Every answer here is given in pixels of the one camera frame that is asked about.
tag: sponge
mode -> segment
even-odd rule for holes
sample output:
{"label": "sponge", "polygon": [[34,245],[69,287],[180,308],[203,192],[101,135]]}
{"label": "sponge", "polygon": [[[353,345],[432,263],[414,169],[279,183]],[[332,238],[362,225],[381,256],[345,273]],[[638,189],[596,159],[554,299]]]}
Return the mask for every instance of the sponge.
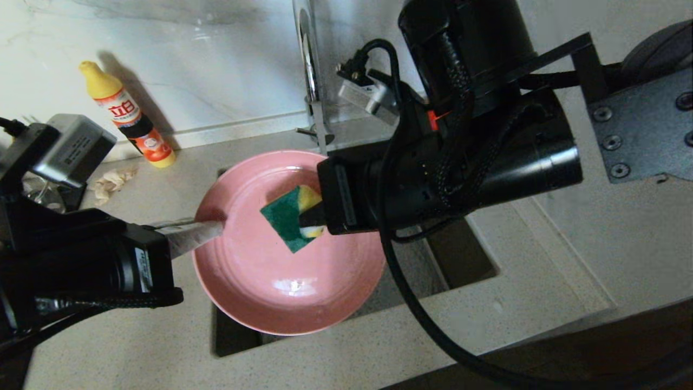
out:
{"label": "sponge", "polygon": [[299,185],[263,207],[260,213],[270,222],[291,253],[296,253],[324,230],[324,226],[299,227],[299,215],[321,201],[322,197],[312,188]]}

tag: chrome faucet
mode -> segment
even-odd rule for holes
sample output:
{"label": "chrome faucet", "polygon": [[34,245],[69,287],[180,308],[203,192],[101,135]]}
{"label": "chrome faucet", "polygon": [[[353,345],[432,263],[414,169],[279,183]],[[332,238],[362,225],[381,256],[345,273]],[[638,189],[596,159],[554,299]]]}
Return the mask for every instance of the chrome faucet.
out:
{"label": "chrome faucet", "polygon": [[317,58],[313,7],[310,0],[293,0],[293,6],[296,34],[299,38],[299,50],[306,77],[306,110],[309,120],[307,129],[297,129],[297,131],[316,137],[320,153],[327,154],[327,144],[332,142],[335,136],[331,134],[325,124],[322,102],[320,101],[320,67]]}

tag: countertop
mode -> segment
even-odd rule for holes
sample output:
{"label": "countertop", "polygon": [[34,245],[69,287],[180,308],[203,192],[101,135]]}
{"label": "countertop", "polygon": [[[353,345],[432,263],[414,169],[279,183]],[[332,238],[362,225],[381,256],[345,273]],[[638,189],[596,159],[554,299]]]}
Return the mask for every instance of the countertop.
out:
{"label": "countertop", "polygon": [[[369,132],[363,122],[349,126],[373,139],[384,136]],[[315,145],[305,136],[286,132],[184,149],[176,164],[163,170],[142,159],[104,164],[93,178],[133,164],[139,172],[100,208],[133,223],[189,217],[219,169],[287,148]],[[91,194],[85,202],[93,202]],[[468,220],[498,275],[425,298],[423,304],[472,352],[516,344],[613,307],[532,199],[480,210]],[[538,240],[542,229],[554,239]],[[211,302],[191,256],[174,262],[175,283],[185,293],[182,304],[114,310],[61,332],[35,350],[26,388],[377,389],[453,363],[405,306],[316,334],[214,357]]]}

